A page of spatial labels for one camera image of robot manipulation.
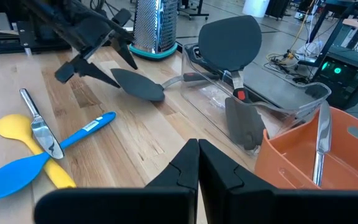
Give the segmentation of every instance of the orange plastic tub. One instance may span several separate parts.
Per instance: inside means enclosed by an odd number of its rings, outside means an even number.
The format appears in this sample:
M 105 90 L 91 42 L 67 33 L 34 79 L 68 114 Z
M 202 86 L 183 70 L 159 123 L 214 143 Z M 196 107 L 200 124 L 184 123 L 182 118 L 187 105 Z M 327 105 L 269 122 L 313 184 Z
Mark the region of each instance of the orange plastic tub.
M 358 119 L 331 108 L 331 151 L 324 157 L 321 188 L 358 190 Z M 264 140 L 255 174 L 282 189 L 320 189 L 312 181 L 318 114 L 306 124 L 273 139 Z

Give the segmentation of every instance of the black spatula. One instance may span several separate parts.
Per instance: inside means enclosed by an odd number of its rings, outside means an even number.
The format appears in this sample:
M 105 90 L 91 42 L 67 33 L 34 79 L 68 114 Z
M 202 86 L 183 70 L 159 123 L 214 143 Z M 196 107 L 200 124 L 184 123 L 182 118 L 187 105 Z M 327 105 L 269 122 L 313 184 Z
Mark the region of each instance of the black spatula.
M 203 26 L 198 37 L 200 53 L 209 66 L 225 71 L 233 81 L 233 95 L 251 103 L 239 73 L 257 56 L 262 32 L 252 16 L 239 16 Z M 232 141 L 252 150 L 261 145 L 265 125 L 254 106 L 229 97 L 225 100 L 227 128 Z
M 164 89 L 181 80 L 184 82 L 193 82 L 206 80 L 205 77 L 212 80 L 220 79 L 220 75 L 208 72 L 204 73 L 204 76 L 199 73 L 185 73 L 183 75 L 173 77 L 160 85 L 143 75 L 121 68 L 113 68 L 111 69 L 111 73 L 126 93 L 149 101 L 163 101 L 165 98 L 163 92 Z

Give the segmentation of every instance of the blue spatula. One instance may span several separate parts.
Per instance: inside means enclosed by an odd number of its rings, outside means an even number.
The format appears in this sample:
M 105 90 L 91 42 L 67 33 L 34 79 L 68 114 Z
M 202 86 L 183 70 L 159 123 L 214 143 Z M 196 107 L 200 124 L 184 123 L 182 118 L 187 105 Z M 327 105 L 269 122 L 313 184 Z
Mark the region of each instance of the blue spatula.
M 109 112 L 96 118 L 84 128 L 60 143 L 60 147 L 65 149 L 68 146 L 71 146 L 77 141 L 99 130 L 115 117 L 115 112 Z M 0 168 L 0 198 L 13 194 L 31 183 L 31 181 L 38 176 L 49 159 L 49 154 L 43 152 L 38 155 L 18 159 Z

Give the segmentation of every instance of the teal grater base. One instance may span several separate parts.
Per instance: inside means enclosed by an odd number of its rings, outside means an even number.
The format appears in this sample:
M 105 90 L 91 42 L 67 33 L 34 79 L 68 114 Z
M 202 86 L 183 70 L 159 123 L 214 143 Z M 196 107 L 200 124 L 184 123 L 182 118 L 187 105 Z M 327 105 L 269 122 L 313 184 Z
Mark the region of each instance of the teal grater base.
M 137 48 L 135 48 L 134 46 L 132 46 L 132 44 L 129 46 L 129 50 L 136 56 L 144 58 L 144 59 L 148 59 L 148 60 L 163 60 L 169 56 L 171 56 L 171 54 L 175 53 L 176 49 L 178 47 L 178 44 L 175 43 L 170 49 L 159 53 L 159 54 L 152 54 L 150 52 L 145 52 L 143 50 L 139 50 Z

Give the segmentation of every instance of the concrete floor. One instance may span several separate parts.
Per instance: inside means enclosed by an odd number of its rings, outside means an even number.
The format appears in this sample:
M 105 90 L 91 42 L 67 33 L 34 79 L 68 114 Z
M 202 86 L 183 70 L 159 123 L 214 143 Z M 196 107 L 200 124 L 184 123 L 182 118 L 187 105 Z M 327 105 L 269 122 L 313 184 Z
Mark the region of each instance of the concrete floor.
M 112 9 L 113 13 L 116 13 L 118 9 L 126 8 L 134 14 L 135 4 L 131 4 L 129 0 L 107 0 L 107 2 L 114 6 L 115 9 Z M 191 2 L 194 5 L 198 4 L 198 1 Z M 191 44 L 197 42 L 198 33 L 203 25 L 208 22 L 213 22 L 228 17 L 241 16 L 243 5 L 244 0 L 204 0 L 202 11 L 203 13 L 209 13 L 209 19 L 206 21 L 204 17 L 193 17 L 193 19 L 189 21 L 188 17 L 181 13 L 178 16 L 177 21 L 177 42 L 181 44 Z M 104 9 L 108 12 L 108 15 L 111 16 L 111 13 L 106 6 Z M 285 53 L 291 44 L 295 41 L 296 35 L 301 26 L 301 22 L 294 19 L 293 16 L 284 17 L 283 20 L 278 21 L 272 17 L 256 18 L 256 20 L 260 24 L 262 32 L 264 32 L 262 36 L 262 47 L 258 56 L 255 58 L 254 63 L 249 65 L 249 68 L 246 68 L 245 72 L 247 73 L 247 71 L 251 70 L 253 74 L 258 74 L 263 77 L 265 83 L 261 88 L 263 88 L 265 91 L 268 91 L 271 86 L 282 88 L 280 86 L 286 85 L 277 85 L 277 82 L 284 81 L 282 79 L 277 79 L 277 76 L 272 75 L 272 71 L 263 67 L 263 64 L 267 62 L 265 56 L 270 53 Z M 335 24 L 336 20 L 325 20 L 320 28 L 320 35 L 318 40 L 321 40 L 325 43 Z M 126 26 L 133 26 L 133 22 L 128 22 Z M 305 44 L 305 40 L 307 39 L 309 35 L 308 33 L 311 29 L 310 24 L 308 24 L 306 27 L 307 29 L 302 30 L 299 39 L 296 41 L 293 49 L 299 49 L 303 44 Z M 304 75 L 310 74 L 306 67 L 301 67 L 298 72 Z M 347 112 L 358 118 L 358 105 L 349 109 Z

